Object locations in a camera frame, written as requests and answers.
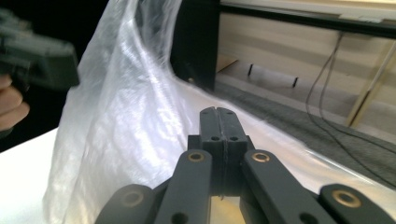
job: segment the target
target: plastic bag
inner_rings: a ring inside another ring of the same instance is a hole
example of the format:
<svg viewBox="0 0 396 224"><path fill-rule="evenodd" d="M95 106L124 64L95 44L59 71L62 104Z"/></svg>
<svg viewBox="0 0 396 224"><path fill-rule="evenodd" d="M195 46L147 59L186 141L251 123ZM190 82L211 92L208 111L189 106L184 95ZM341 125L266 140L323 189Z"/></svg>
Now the plastic bag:
<svg viewBox="0 0 396 224"><path fill-rule="evenodd" d="M109 1L64 107L44 198L49 223L93 223L117 189L161 184L210 106L233 110L256 148L275 153L306 188L343 183L396 216L395 192L174 77L168 61L179 4Z"/></svg>

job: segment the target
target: black cable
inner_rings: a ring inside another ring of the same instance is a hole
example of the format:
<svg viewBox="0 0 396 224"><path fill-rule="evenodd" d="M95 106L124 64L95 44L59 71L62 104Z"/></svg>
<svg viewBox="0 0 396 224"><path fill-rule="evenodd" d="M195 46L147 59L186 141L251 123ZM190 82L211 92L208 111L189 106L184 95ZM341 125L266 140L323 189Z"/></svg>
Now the black cable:
<svg viewBox="0 0 396 224"><path fill-rule="evenodd" d="M319 98L319 114L320 114L321 119L322 119L327 125L329 125L330 127L332 127L333 129L335 129L336 131L338 131L338 132L340 132L340 133L343 133L343 134L346 134L346 135L349 135L349 136L352 136L352 137L359 138L360 140L363 140L363 141L365 141L365 142L371 143L371 144L373 144L373 145L375 145L375 146L377 146L377 147L381 147L381 148L385 149L386 151L388 151L388 152L390 152L390 153L396 155L396 152L393 151L392 149L387 148L387 147L384 147L384 146L381 146L381 145L379 145L379 144L376 143L376 142L373 142L373 141L371 141L371 140L369 140L369 139L362 138L362 137L357 136L357 135L355 135L355 134L353 134L353 133L344 132L343 130L341 130L341 129L335 127L335 126L332 125L328 120L325 119L324 114L323 114L323 99L324 99L324 96L325 96L325 93L326 93L327 86L329 85L329 82L330 82L330 79L331 79L331 76L332 76L332 70L333 70L334 64L335 64L335 55L334 55L334 57L333 57L333 59L332 59L332 62L331 62L331 64L330 64L329 72L328 72L328 74L327 74L326 81L325 81L325 83L324 83L324 86L323 86L323 89L322 89L322 91L321 91L320 98Z"/></svg>
<svg viewBox="0 0 396 224"><path fill-rule="evenodd" d="M348 149L347 149L347 148L346 148L346 147L345 147L345 146L344 146L344 145L343 145L332 133L330 133L328 130L326 130L325 128L323 128L322 126L320 126L320 125L314 120L314 118L312 117L311 111L310 111L310 109L309 109L309 100L310 100L310 98L311 98L312 92L313 92L315 86L317 85L318 81L320 80L321 76L323 75L324 70L326 69L327 65L328 65L330 62L332 62L332 65L331 65L331 69L332 69L332 67L333 67L333 61L334 61L335 55L336 55L336 53L337 53L337 51L338 51L338 49L339 49L339 47L340 47L340 43L341 43L342 38L343 38L343 34L341 33L341 34L338 36L337 43L336 43L336 45L335 45L335 47L334 47L334 50L332 51L332 54L330 55L329 59L326 61L326 63L325 63L325 64L323 65L323 67L321 68L321 70L320 70L320 72L319 72L319 75L318 75L317 79L314 81L314 84L312 85L311 90L309 91L309 93L308 93L308 95L307 95L307 97L306 97L306 100L305 100L305 109L306 109L306 112L307 112L307 114L308 114L309 119L310 119L315 125L317 125L323 132L325 132L326 134L328 134L328 135L332 138L332 140L333 140L334 142L336 142L336 143L345 151L346 154L349 155L349 157L350 157L351 159L353 159L355 162L357 162L361 167L363 167L365 170L367 170L367 171L368 171L369 173L371 173L372 175L374 175L374 176L376 176L377 178L381 179L382 181L386 182L386 183L389 184L390 186L393 186L394 188L396 188L396 185L393 185L393 184L390 183L388 180L386 180L384 177L382 177L382 176L376 174L376 173L375 173L374 171L372 171L369 167L367 167L367 166L364 165L361 161L359 161L357 158L355 158L355 156L353 156L352 153L351 153L351 152L350 152L350 151L349 151L349 150L348 150Z"/></svg>

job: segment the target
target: person's hand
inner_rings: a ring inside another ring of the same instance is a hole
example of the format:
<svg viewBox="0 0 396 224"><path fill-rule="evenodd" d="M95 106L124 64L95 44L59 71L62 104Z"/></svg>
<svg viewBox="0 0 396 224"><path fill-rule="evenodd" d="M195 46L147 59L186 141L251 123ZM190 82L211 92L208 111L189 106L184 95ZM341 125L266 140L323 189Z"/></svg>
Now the person's hand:
<svg viewBox="0 0 396 224"><path fill-rule="evenodd" d="M0 75L0 131L12 128L27 116L30 109L11 82L9 76Z"/></svg>

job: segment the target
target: gray carpet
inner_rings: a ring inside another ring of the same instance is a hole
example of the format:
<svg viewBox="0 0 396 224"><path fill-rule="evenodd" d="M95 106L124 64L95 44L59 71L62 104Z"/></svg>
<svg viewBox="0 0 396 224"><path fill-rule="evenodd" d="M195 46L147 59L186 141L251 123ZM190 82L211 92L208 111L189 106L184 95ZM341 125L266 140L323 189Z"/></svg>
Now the gray carpet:
<svg viewBox="0 0 396 224"><path fill-rule="evenodd" d="M396 189L394 187L396 186L396 146L392 143L332 123L332 125L344 132L355 134L380 146L387 147L392 151L389 152L367 141L340 133L326 125L320 118L313 116L315 121L333 134L352 156L375 174L388 181L389 184L353 160L326 132L315 125L305 112L240 91L220 82L216 83L216 89L213 94L244 108L250 114L294 136L321 155L337 161L362 175L366 175L389 188Z"/></svg>

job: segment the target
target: floor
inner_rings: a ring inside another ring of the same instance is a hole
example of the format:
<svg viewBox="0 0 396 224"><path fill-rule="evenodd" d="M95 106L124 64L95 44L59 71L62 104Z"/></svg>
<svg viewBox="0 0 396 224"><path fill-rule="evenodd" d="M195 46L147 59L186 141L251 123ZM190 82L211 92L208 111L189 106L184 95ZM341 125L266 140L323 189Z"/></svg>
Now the floor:
<svg viewBox="0 0 396 224"><path fill-rule="evenodd" d="M236 61L218 73L217 82L306 111L305 101L313 85L313 80L298 79L293 88L295 77L269 71L258 65L253 65L250 76L248 76L249 67L250 63ZM322 85L316 86L309 102L311 113L317 116L319 116L318 105L322 88ZM357 95L348 92L327 88L322 104L324 118L344 125L357 97ZM396 106L373 101L356 130L396 144L395 123Z"/></svg>

